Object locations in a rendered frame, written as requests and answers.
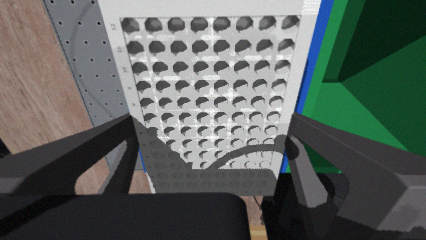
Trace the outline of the green open bin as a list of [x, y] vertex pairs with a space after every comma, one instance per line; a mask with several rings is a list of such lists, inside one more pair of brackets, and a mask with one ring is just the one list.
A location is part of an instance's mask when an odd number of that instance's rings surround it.
[[426, 0], [334, 0], [302, 115], [426, 157]]

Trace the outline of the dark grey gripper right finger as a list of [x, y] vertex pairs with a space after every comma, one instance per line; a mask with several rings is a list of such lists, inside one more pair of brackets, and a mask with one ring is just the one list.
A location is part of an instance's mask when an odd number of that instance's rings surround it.
[[[339, 210], [303, 143], [348, 178]], [[426, 240], [425, 156], [295, 111], [285, 149], [308, 240]]]

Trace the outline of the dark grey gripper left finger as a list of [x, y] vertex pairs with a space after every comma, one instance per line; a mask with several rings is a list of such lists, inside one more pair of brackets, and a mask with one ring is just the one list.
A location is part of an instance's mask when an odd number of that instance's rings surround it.
[[75, 184], [79, 176], [119, 144], [112, 168], [97, 194], [129, 193], [139, 151], [130, 113], [1, 158], [0, 193], [14, 196], [76, 195]]

